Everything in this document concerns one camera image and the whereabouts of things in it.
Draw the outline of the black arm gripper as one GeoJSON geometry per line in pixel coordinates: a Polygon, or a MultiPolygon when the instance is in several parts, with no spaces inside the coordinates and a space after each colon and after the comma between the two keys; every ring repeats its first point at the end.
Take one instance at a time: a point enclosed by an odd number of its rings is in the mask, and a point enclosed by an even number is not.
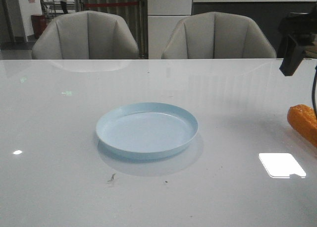
{"type": "Polygon", "coordinates": [[[290,13],[283,18],[278,31],[285,37],[285,50],[280,71],[284,76],[292,76],[302,60],[305,50],[313,45],[312,34],[317,34],[317,8],[309,13],[290,13]]]}

